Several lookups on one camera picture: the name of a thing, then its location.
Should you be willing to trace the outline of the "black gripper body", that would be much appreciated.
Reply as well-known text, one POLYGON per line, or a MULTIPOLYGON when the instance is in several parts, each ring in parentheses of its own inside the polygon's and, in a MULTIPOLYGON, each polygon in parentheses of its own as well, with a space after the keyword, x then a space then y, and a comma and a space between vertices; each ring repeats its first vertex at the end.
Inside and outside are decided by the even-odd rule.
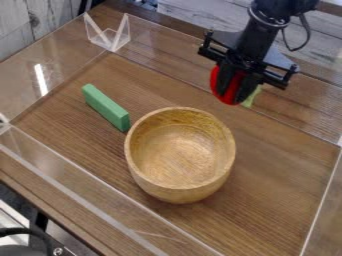
POLYGON ((292 76, 300 71, 297 64, 276 47, 268 50, 261 59, 245 56, 235 48, 239 37, 241 32, 209 31, 198 54, 215 61, 217 65, 227 61, 235 70, 261 74, 264 83, 285 90, 292 76))

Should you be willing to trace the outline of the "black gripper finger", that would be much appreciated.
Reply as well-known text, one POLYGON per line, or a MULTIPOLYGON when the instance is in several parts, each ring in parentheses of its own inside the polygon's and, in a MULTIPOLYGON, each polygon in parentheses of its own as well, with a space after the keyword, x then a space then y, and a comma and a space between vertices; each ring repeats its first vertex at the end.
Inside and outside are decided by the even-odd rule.
POLYGON ((238 89, 235 93, 235 102, 241 104, 254 93, 259 84, 264 83, 264 76, 258 73, 239 73, 238 89))
POLYGON ((227 61, 222 61, 217 75, 217 93, 219 96, 234 95, 234 76, 235 67, 227 61))

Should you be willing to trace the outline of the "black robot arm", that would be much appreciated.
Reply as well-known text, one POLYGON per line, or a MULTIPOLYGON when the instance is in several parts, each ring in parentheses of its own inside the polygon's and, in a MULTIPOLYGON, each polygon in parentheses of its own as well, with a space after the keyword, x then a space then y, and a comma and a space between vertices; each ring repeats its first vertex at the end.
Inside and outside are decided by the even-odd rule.
POLYGON ((317 9, 320 0, 253 0, 249 22, 239 32, 209 30, 198 54, 215 62, 210 74, 213 95, 227 105, 239 105, 266 83, 282 90, 300 66, 276 48, 278 33, 285 33, 292 18, 298 17, 306 40, 289 51, 301 50, 312 38, 305 14, 317 9))

